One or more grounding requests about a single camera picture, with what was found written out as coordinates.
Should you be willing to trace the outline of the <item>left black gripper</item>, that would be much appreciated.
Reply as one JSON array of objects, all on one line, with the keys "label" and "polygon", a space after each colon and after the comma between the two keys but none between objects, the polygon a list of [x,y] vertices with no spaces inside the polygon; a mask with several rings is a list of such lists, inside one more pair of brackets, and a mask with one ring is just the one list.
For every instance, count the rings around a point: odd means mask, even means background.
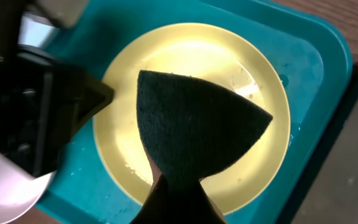
[{"label": "left black gripper", "polygon": [[[0,154],[33,177],[45,175],[42,111],[47,68],[53,59],[30,45],[19,45],[10,62],[0,57]],[[78,67],[53,74],[51,144],[62,146],[114,98],[114,89]]]}]

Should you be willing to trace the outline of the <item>green scrubbing sponge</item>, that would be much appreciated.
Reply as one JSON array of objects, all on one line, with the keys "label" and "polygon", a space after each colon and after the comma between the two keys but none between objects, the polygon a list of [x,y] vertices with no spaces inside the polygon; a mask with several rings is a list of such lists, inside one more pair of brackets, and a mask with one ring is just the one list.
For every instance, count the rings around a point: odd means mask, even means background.
[{"label": "green scrubbing sponge", "polygon": [[148,70],[139,72],[136,109],[142,144],[173,189],[233,165],[273,120],[220,85]]}]

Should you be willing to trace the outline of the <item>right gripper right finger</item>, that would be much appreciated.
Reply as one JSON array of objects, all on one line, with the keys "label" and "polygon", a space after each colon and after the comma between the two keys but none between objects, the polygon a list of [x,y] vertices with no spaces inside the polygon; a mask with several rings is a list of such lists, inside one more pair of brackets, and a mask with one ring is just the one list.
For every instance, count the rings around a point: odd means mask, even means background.
[{"label": "right gripper right finger", "polygon": [[210,201],[199,182],[178,193],[178,218],[183,223],[224,224],[223,215]]}]

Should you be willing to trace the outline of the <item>yellow-green plate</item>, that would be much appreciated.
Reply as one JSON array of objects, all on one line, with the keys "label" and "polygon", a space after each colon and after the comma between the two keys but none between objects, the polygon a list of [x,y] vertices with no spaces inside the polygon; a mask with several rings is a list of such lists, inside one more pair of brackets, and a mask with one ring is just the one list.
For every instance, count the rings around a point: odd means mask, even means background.
[{"label": "yellow-green plate", "polygon": [[94,117],[94,138],[111,178],[139,204],[146,200],[152,182],[135,114],[141,70],[205,79],[243,96],[273,116],[263,136],[242,158],[202,181],[223,214],[235,212],[259,196],[284,160],[291,127],[285,89],[266,57],[226,29],[180,23],[138,37],[114,58],[103,77],[103,82],[114,89],[114,99]]}]

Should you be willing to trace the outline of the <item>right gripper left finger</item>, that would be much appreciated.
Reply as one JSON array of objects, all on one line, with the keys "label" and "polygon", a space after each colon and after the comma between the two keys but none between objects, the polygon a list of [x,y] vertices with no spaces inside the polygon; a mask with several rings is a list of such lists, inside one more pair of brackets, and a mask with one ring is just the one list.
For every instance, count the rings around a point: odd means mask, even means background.
[{"label": "right gripper left finger", "polygon": [[179,223],[179,200],[168,189],[166,180],[158,180],[131,224]]}]

